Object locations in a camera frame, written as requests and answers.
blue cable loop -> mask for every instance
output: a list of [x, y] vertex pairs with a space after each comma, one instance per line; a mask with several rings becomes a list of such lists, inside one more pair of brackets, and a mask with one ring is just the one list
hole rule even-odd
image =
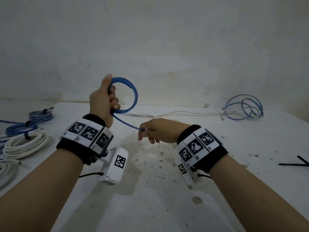
[[[234, 99], [234, 98], [236, 98], [236, 97], [239, 97], [239, 96], [249, 96], [249, 97], [254, 98], [255, 101], [254, 101], [253, 99], [251, 99], [251, 98], [244, 98], [241, 102], [234, 102], [234, 103], [229, 104], [229, 102], [230, 102], [232, 99]], [[250, 94], [238, 94], [238, 95], [232, 97], [229, 101], [227, 101], [227, 103], [225, 104], [225, 107], [224, 107], [222, 110], [224, 110], [225, 115], [226, 115], [227, 117], [229, 117], [230, 119], [232, 119], [232, 120], [245, 120], [245, 119], [247, 119], [247, 118], [255, 118], [258, 114], [256, 114], [256, 113], [253, 111], [252, 107], [251, 107], [248, 103], [245, 103], [245, 102], [244, 102], [245, 100], [249, 100], [249, 101], [253, 102], [253, 103], [257, 106], [257, 108], [260, 110], [259, 118], [261, 118], [261, 117], [264, 116], [264, 113], [263, 113], [263, 106], [262, 106], [261, 102], [260, 102], [256, 97], [254, 97], [254, 96], [252, 96], [252, 95], [250, 95]], [[250, 108], [250, 113], [248, 114], [248, 113], [243, 109], [243, 112], [246, 114], [246, 117], [244, 117], [244, 118], [239, 118], [239, 119], [230, 117], [230, 116], [228, 115], [228, 113], [226, 112], [226, 109], [227, 109], [229, 106], [234, 105], [234, 104], [240, 104], [242, 109], [243, 109], [243, 105], [244, 105], [244, 104], [247, 105], [248, 108]]]
[[129, 112], [130, 110], [132, 110], [132, 109], [135, 107], [135, 105], [137, 104], [138, 94], [137, 94], [137, 89], [135, 88], [135, 86], [134, 86], [129, 80], [127, 80], [127, 79], [125, 79], [125, 78], [122, 78], [122, 77], [114, 77], [114, 78], [112, 79], [110, 85], [112, 85], [112, 84], [114, 84], [114, 83], [122, 83], [122, 84], [128, 86], [130, 89], [133, 90], [135, 98], [134, 98], [133, 105], [132, 105], [129, 109], [126, 109], [126, 110], [122, 110], [122, 109], [118, 109], [118, 110], [111, 109], [111, 114], [112, 114], [112, 116], [113, 116], [115, 119], [119, 120], [120, 122], [124, 123], [124, 124], [127, 125], [127, 126], [130, 126], [130, 127], [134, 128], [134, 129], [138, 129], [138, 130], [145, 131], [145, 129], [141, 129], [141, 128], [135, 127], [135, 126], [133, 126], [133, 125], [131, 125], [131, 124], [128, 124], [127, 122], [124, 122], [123, 120], [121, 120], [121, 119], [119, 119], [118, 117], [115, 116], [114, 113], [116, 113], [116, 114], [123, 114], [123, 113], [127, 113], [127, 112]]
[[33, 130], [38, 129], [37, 124], [46, 122], [52, 119], [52, 109], [54, 107], [44, 109], [43, 111], [33, 111], [28, 114], [29, 121], [22, 123], [22, 122], [13, 122], [13, 121], [6, 121], [0, 120], [0, 123], [6, 124], [14, 124], [5, 130], [6, 137], [17, 136], [23, 134], [25, 132], [31, 132]]

white table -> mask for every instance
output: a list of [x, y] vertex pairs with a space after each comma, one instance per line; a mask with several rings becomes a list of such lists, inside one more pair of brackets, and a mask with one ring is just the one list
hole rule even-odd
[[[22, 107], [23, 119], [16, 113]], [[11, 107], [1, 112], [2, 119], [24, 121], [26, 113], [48, 107], [48, 103], [10, 101]], [[44, 161], [54, 150], [59, 136], [74, 120], [88, 112], [89, 104], [59, 103], [55, 118], [41, 125], [52, 139], [44, 150], [23, 161], [19, 173], [0, 196]], [[159, 115], [183, 110], [212, 113], [220, 109], [136, 106], [132, 113]], [[118, 115], [138, 126], [149, 118]], [[279, 166], [279, 163], [302, 163], [296, 156], [309, 160], [309, 124], [287, 113], [265, 111], [257, 121], [233, 121], [220, 116], [168, 116], [190, 124], [199, 124], [213, 132], [229, 154], [240, 164], [269, 185], [287, 202], [309, 219], [309, 168]], [[177, 168], [173, 166], [177, 154], [171, 144], [139, 142], [137, 130], [117, 120], [111, 127], [114, 139], [110, 148], [120, 146], [128, 150], [129, 160], [121, 183], [108, 186], [92, 175], [77, 181], [52, 231], [243, 231], [214, 182], [201, 178], [189, 190]], [[82, 174], [98, 172], [101, 162], [85, 166]], [[202, 198], [195, 204], [194, 196]]]

black wire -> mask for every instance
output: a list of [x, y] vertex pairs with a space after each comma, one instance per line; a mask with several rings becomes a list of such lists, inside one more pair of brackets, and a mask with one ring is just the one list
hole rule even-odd
[[210, 178], [212, 179], [210, 176], [207, 176], [207, 175], [204, 175], [204, 174], [198, 174], [199, 177], [207, 177], [207, 178]]
[[81, 175], [81, 176], [79, 176], [78, 178], [83, 178], [83, 177], [86, 177], [86, 176], [96, 175], [96, 174], [97, 174], [97, 175], [103, 176], [104, 173], [100, 173], [100, 172], [98, 172], [98, 173], [90, 173], [90, 174]]

white wall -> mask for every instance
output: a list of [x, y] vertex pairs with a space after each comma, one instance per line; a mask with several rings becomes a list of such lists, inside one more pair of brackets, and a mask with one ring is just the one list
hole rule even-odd
[[308, 3], [1, 0], [0, 97], [85, 101], [112, 73], [141, 105], [222, 107], [250, 93], [309, 120]]

hand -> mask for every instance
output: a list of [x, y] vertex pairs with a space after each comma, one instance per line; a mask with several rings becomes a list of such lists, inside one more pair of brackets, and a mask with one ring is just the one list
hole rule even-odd
[[175, 143], [179, 135], [188, 127], [190, 125], [178, 121], [163, 118], [152, 119], [140, 125], [140, 128], [147, 130], [138, 131], [138, 140], [141, 141], [144, 137], [148, 137], [151, 144], [155, 144], [155, 141], [157, 143], [160, 141]]
[[90, 114], [97, 115], [101, 117], [107, 128], [110, 128], [113, 124], [113, 116], [110, 113], [110, 109], [115, 110], [120, 109], [120, 104], [118, 104], [119, 99], [116, 98], [116, 87], [110, 87], [110, 94], [108, 94], [108, 88], [111, 84], [113, 76], [108, 74], [102, 80], [100, 88], [92, 92], [90, 95]]

